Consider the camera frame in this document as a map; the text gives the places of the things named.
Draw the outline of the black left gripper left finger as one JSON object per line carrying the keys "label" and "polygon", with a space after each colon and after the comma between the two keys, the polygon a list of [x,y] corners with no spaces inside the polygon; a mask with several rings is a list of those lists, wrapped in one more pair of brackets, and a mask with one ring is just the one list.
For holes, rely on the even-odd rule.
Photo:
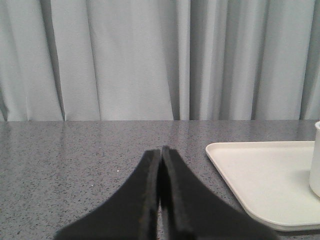
{"label": "black left gripper left finger", "polygon": [[160,151],[147,150],[105,203],[61,229],[56,240],[155,240],[158,220]]}

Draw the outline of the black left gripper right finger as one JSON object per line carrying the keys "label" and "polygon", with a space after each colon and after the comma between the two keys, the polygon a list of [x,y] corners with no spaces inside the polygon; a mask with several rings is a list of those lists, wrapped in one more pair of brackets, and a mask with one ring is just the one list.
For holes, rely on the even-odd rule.
{"label": "black left gripper right finger", "polygon": [[269,227],[235,210],[211,192],[178,151],[161,151],[159,190],[169,240],[276,240]]}

